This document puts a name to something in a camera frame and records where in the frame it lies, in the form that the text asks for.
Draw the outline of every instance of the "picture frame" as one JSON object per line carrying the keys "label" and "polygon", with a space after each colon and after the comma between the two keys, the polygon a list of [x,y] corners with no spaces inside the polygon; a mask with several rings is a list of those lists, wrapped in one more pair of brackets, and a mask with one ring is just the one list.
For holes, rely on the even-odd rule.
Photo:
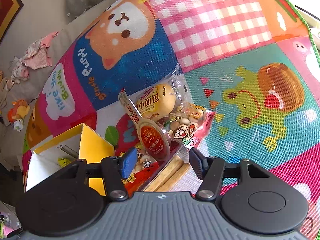
{"label": "picture frame", "polygon": [[0,0],[0,43],[22,7],[21,0]]}

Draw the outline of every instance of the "red triangle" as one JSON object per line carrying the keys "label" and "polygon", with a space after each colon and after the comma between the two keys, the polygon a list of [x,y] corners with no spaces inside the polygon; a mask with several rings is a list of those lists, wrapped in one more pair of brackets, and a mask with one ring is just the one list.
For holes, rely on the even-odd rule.
{"label": "red triangle", "polygon": [[202,85],[205,85],[209,81],[209,79],[210,78],[200,77],[200,81],[201,81]]}
{"label": "red triangle", "polygon": [[207,89],[207,88],[204,88],[204,94],[206,97],[209,97],[212,95],[212,93],[214,92],[214,90],[211,90],[211,89]]}

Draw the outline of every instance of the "round black disc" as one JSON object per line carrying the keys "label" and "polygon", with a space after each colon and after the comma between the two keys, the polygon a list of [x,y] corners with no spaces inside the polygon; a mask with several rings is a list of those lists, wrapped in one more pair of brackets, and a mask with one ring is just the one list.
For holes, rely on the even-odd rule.
{"label": "round black disc", "polygon": [[31,189],[18,202],[24,230],[39,236],[65,236],[93,223],[104,208],[94,189],[73,179],[57,179]]}
{"label": "round black disc", "polygon": [[275,180],[251,179],[250,183],[239,184],[223,195],[220,204],[231,222],[258,234],[299,229],[308,214],[304,196]]}

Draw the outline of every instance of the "ribbed gray surface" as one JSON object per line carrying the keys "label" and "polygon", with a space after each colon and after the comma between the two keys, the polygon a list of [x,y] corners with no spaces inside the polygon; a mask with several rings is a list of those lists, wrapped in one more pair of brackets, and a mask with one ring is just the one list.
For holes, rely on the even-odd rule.
{"label": "ribbed gray surface", "polygon": [[306,240],[298,232],[273,237],[242,232],[228,224],[212,203],[199,202],[188,192],[136,192],[125,203],[112,203],[96,224],[81,233],[46,238],[27,232],[20,237],[22,240]]}

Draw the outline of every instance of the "cartoon frog with burger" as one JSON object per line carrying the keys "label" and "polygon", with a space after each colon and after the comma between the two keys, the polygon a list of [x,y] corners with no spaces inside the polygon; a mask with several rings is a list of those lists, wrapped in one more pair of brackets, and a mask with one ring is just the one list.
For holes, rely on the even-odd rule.
{"label": "cartoon frog with burger", "polygon": [[265,138],[263,144],[271,152],[277,147],[277,140],[286,136],[284,118],[304,103],[304,91],[295,73],[283,63],[271,63],[251,72],[240,66],[235,71],[244,78],[233,89],[222,93],[223,100],[235,104],[240,110],[236,118],[244,129],[255,124],[272,125],[274,136]]}

